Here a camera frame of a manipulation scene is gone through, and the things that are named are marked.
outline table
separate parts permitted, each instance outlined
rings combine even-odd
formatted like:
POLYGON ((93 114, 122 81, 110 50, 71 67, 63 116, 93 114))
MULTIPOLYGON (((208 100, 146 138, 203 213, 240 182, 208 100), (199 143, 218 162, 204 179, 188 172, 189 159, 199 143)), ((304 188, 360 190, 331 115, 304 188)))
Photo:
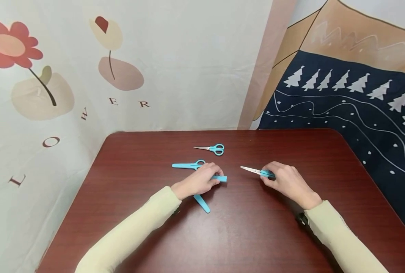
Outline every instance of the table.
POLYGON ((340 272, 328 249, 298 224, 298 209, 239 166, 280 161, 297 167, 392 273, 405 272, 405 227, 340 134, 330 129, 118 132, 106 139, 38 273, 74 272, 87 250, 165 185, 193 170, 172 163, 215 162, 228 176, 193 198, 118 272, 340 272), (223 156, 192 149, 225 145, 223 156))

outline hand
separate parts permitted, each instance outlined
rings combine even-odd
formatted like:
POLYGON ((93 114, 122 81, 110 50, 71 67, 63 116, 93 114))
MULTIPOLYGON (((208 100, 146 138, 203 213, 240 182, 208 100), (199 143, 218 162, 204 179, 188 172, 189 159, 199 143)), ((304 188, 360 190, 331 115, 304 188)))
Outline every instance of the hand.
POLYGON ((171 190, 180 200, 191 195, 202 195, 219 184, 218 179, 211 179, 214 175, 223 176, 224 173, 215 163, 205 163, 183 181, 175 183, 171 190))
POLYGON ((297 202, 304 210, 311 210, 322 203, 321 197, 310 189, 295 167, 273 161, 262 168, 275 174, 275 181, 260 176, 266 186, 278 190, 297 202))

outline flower stem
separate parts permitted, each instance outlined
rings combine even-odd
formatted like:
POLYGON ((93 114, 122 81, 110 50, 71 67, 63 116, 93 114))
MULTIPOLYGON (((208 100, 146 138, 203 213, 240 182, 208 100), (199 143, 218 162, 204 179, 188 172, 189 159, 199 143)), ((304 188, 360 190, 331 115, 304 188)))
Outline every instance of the flower stem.
POLYGON ((33 72, 33 70, 31 70, 31 68, 29 68, 28 70, 31 71, 31 73, 34 75, 34 77, 36 77, 36 79, 42 84, 43 87, 45 87, 46 92, 48 93, 49 97, 51 98, 51 102, 53 106, 57 106, 57 103, 55 102, 55 98, 54 96, 51 94, 51 92, 49 91, 48 87, 46 86, 46 84, 43 83, 43 81, 33 72))
POLYGON ((110 65, 111 75, 113 76, 113 80, 116 80, 115 75, 113 74, 113 69, 111 68, 111 50, 108 52, 108 64, 110 65))

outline metal blade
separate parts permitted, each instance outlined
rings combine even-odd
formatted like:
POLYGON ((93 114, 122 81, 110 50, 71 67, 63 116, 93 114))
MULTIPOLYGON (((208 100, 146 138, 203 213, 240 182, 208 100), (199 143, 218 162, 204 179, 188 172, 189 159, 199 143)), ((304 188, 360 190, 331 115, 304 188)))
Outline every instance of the metal blade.
POLYGON ((240 166, 240 167, 242 169, 244 169, 244 170, 247 170, 248 172, 252 172, 252 173, 256 173, 256 174, 260 175, 260 170, 259 169, 251 169, 249 167, 243 167, 243 166, 240 166))
POLYGON ((194 147, 195 149, 208 150, 210 147, 194 147))

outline forearm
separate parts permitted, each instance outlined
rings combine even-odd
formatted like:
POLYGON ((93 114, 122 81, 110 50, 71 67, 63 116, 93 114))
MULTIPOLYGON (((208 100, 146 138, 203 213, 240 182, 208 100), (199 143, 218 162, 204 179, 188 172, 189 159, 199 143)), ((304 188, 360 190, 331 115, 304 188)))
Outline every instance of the forearm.
POLYGON ((328 201, 305 214, 313 233, 329 248, 345 273, 388 272, 328 201))
POLYGON ((113 273, 153 230, 165 223, 180 203, 170 187, 159 190, 90 248, 75 273, 113 273))

